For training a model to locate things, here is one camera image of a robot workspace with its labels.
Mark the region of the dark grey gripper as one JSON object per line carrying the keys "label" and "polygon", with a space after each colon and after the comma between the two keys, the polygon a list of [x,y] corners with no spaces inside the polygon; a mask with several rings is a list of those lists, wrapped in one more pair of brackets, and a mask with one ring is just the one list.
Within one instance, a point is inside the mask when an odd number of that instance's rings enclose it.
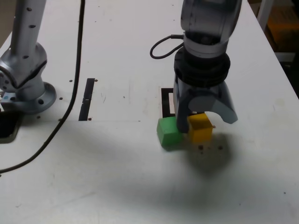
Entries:
{"label": "dark grey gripper", "polygon": [[182,80],[174,82],[173,101],[176,125],[181,133],[188,133],[188,116],[192,112],[214,112],[228,124],[238,120],[231,95],[225,82],[213,87],[196,87]]}

